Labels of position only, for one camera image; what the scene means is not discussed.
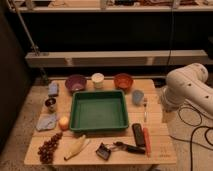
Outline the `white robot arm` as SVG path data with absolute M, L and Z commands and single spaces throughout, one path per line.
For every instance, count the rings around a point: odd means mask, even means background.
M 205 84 L 207 79 L 208 70 L 200 63 L 170 71 L 160 96 L 163 108 L 167 112 L 175 111 L 189 100 L 213 115 L 213 88 Z

